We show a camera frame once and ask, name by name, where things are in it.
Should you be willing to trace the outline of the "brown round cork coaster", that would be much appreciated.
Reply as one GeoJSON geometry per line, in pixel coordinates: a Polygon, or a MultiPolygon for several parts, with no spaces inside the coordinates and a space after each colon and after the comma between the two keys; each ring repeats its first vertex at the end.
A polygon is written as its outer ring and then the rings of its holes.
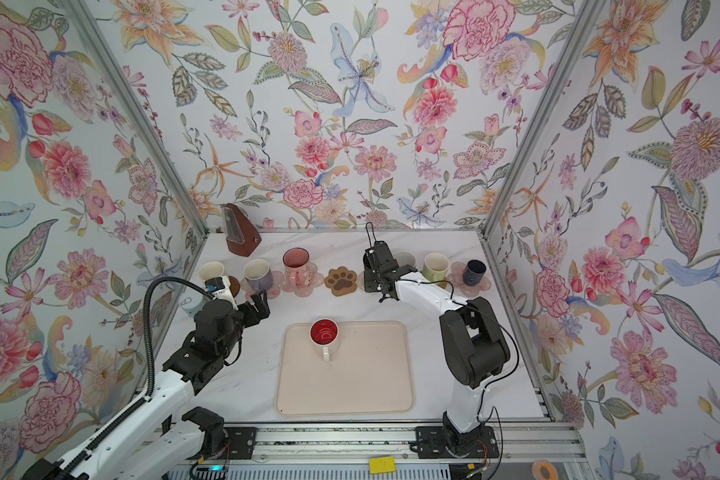
{"type": "Polygon", "coordinates": [[[229,287],[230,292],[234,297],[236,297],[239,294],[239,291],[241,289],[240,282],[234,276],[229,276],[228,280],[230,283],[230,287],[229,287]]]}

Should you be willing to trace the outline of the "purple mug white inside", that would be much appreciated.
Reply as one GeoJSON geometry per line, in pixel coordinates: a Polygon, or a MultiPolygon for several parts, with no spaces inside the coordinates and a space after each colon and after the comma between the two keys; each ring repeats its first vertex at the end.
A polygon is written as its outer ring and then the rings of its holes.
{"type": "Polygon", "coordinates": [[[263,259],[249,261],[244,266],[243,276],[247,285],[247,291],[251,294],[268,291],[274,284],[270,264],[263,259]]]}

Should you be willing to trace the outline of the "light green mug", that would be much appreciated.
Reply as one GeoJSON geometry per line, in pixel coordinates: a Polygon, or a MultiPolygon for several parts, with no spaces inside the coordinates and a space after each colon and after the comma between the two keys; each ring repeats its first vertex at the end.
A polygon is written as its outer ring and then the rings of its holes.
{"type": "Polygon", "coordinates": [[[424,259],[423,276],[429,282],[442,282],[446,279],[450,268],[450,261],[447,256],[441,253],[430,253],[424,259]]]}

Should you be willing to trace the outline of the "cream mug pink handle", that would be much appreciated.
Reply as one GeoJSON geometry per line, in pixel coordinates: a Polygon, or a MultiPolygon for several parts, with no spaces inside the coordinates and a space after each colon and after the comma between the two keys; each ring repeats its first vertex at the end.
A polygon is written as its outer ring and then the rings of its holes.
{"type": "Polygon", "coordinates": [[[222,278],[225,275],[225,267],[219,261],[207,262],[198,269],[197,275],[205,283],[209,280],[222,278]]]}

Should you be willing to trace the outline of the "red mug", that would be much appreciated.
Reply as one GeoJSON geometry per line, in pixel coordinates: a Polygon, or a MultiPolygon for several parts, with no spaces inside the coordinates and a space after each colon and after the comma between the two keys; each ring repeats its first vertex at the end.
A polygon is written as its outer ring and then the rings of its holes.
{"type": "Polygon", "coordinates": [[[330,362],[340,346],[339,325],[330,319],[320,319],[309,329],[309,338],[318,356],[330,362]]]}

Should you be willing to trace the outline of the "small dark navy mug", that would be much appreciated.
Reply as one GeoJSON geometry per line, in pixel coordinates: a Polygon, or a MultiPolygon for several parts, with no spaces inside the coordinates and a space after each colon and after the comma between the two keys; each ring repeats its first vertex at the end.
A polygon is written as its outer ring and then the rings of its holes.
{"type": "Polygon", "coordinates": [[[487,272],[487,266],[484,262],[473,259],[465,264],[462,273],[462,281],[465,286],[477,286],[483,280],[487,272]]]}

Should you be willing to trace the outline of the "blue mug white inside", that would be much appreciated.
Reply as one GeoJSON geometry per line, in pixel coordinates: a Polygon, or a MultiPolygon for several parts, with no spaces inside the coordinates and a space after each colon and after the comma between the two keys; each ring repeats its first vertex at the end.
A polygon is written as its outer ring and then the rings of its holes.
{"type": "Polygon", "coordinates": [[[414,270],[417,269],[416,256],[407,251],[398,251],[394,254],[394,258],[400,267],[410,267],[414,270]]]}

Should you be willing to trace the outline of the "pink flower coaster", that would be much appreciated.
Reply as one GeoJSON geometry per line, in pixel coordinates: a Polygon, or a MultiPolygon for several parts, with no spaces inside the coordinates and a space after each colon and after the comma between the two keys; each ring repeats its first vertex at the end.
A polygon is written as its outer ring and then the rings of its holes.
{"type": "MultiPolygon", "coordinates": [[[[282,272],[280,272],[280,271],[275,271],[275,272],[273,272],[273,271],[272,271],[272,274],[273,274],[273,277],[274,277],[273,287],[272,287],[270,290],[266,291],[266,292],[267,292],[267,295],[268,295],[268,298],[270,298],[270,299],[277,298],[277,297],[280,295],[280,293],[281,293],[281,282],[284,280],[284,275],[283,275],[282,272]]],[[[249,292],[247,291],[247,285],[246,285],[245,279],[244,279],[243,282],[241,283],[241,286],[242,286],[242,289],[243,289],[244,292],[245,292],[245,297],[246,297],[247,299],[249,299],[253,294],[251,294],[251,293],[249,293],[249,292]]]]}
{"type": "Polygon", "coordinates": [[[301,298],[310,296],[316,287],[319,287],[323,284],[324,276],[318,272],[318,268],[313,262],[309,262],[309,268],[311,269],[313,276],[312,276],[312,282],[308,287],[306,287],[304,289],[293,289],[288,284],[288,280],[285,277],[285,271],[284,271],[284,273],[283,273],[284,280],[281,282],[281,289],[285,292],[294,293],[296,296],[301,297],[301,298]]]}
{"type": "Polygon", "coordinates": [[[482,293],[487,292],[492,287],[492,283],[487,275],[487,272],[479,285],[470,287],[463,284],[462,273],[465,268],[465,264],[466,263],[463,262],[455,262],[450,267],[450,273],[447,278],[453,284],[455,289],[466,298],[475,298],[480,296],[482,293]]]}

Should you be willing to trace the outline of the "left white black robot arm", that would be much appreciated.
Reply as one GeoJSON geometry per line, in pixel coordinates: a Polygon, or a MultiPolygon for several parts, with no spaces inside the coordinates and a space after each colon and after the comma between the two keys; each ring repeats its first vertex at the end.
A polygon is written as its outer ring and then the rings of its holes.
{"type": "Polygon", "coordinates": [[[242,347],[245,329],[268,318],[266,293],[242,304],[217,295],[194,317],[195,328],[164,362],[145,391],[101,429],[56,461],[41,459],[26,479],[159,479],[185,459],[227,453],[234,437],[222,416],[204,407],[173,415],[189,403],[242,347]]]}

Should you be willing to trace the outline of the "brown paw print coaster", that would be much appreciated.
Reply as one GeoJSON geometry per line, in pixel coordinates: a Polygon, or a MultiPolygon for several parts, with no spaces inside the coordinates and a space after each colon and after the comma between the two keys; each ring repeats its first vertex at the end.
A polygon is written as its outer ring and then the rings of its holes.
{"type": "Polygon", "coordinates": [[[354,293],[357,288],[357,273],[345,266],[330,269],[324,279],[324,286],[335,297],[342,297],[354,293]]]}

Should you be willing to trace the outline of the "small tin can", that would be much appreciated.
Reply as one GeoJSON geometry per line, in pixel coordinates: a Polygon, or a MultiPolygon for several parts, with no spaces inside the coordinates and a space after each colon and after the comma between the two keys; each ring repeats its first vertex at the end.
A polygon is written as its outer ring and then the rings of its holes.
{"type": "Polygon", "coordinates": [[[179,307],[190,317],[193,318],[208,302],[208,298],[194,290],[186,290],[182,295],[179,307]]]}

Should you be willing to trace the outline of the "beige serving tray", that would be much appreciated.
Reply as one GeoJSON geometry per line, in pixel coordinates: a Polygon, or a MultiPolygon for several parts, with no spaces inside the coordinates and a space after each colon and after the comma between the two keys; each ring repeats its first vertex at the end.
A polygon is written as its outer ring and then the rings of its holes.
{"type": "Polygon", "coordinates": [[[407,412],[415,403],[407,330],[396,321],[341,322],[316,344],[308,324],[284,335],[275,410],[282,416],[407,412]]]}

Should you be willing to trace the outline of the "yellow sticky label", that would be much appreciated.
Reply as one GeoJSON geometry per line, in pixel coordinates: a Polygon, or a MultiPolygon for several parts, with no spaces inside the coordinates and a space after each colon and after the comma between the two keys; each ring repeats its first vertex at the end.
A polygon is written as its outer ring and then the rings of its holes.
{"type": "Polygon", "coordinates": [[[397,471],[396,462],[392,456],[370,459],[368,469],[370,475],[391,474],[397,471]]]}

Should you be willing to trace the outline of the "tape roll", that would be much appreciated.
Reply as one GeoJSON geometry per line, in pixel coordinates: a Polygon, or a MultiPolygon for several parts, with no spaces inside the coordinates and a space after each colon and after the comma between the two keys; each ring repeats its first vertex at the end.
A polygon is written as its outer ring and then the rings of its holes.
{"type": "Polygon", "coordinates": [[[554,464],[547,460],[537,460],[531,466],[535,480],[559,480],[559,473],[554,464]]]}

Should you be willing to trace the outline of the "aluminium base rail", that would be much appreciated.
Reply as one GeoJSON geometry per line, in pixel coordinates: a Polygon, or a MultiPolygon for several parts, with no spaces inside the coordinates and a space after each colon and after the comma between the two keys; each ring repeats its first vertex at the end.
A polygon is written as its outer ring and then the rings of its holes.
{"type": "Polygon", "coordinates": [[[560,479],[593,478],[579,435],[568,424],[496,421],[465,457],[435,448],[432,422],[235,424],[242,447],[199,465],[187,460],[169,479],[534,479],[537,460],[560,479]],[[368,461],[392,456],[397,471],[370,475],[368,461]]]}

